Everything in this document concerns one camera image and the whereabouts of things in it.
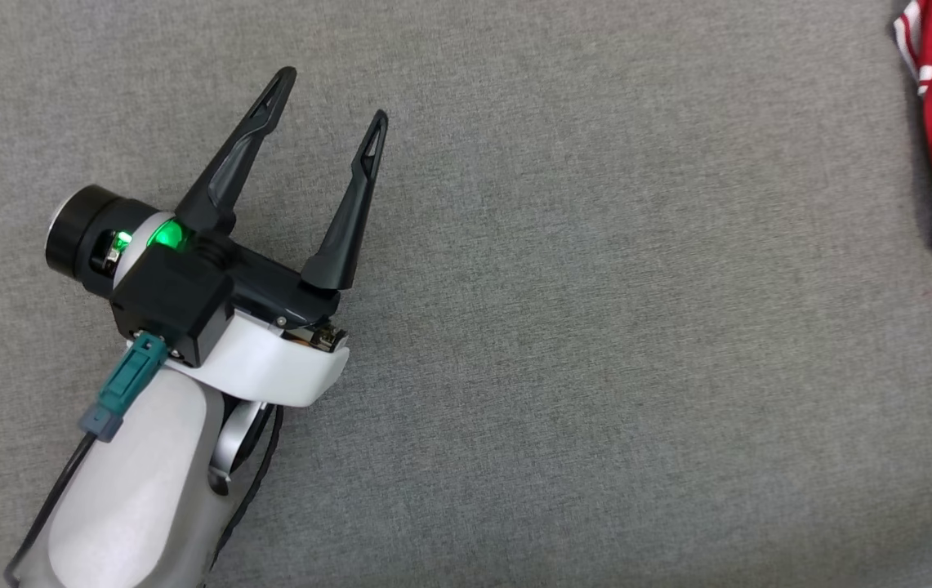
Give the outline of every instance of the gray fabric surface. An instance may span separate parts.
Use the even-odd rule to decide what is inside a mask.
[[[298,267],[390,137],[350,365],[209,587],[931,584],[900,4],[0,0],[0,569],[122,349],[52,209],[174,205],[294,65],[236,238]]]

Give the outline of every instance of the cable connector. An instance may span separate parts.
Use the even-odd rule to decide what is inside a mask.
[[[99,440],[109,443],[125,421],[125,413],[148,386],[149,381],[167,360],[167,345],[148,332],[142,332],[136,342],[121,357],[110,377],[107,377],[99,399],[81,417],[78,427],[86,433],[95,433]]]

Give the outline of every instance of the green light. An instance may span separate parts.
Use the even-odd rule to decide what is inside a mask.
[[[149,236],[149,241],[145,242],[147,246],[154,243],[162,244],[164,247],[171,247],[171,249],[178,249],[182,243],[182,227],[175,222],[175,219],[166,220],[163,225],[153,231],[153,234]]]
[[[114,249],[118,251],[125,250],[130,242],[132,242],[132,235],[127,231],[118,231],[118,234],[114,235]]]

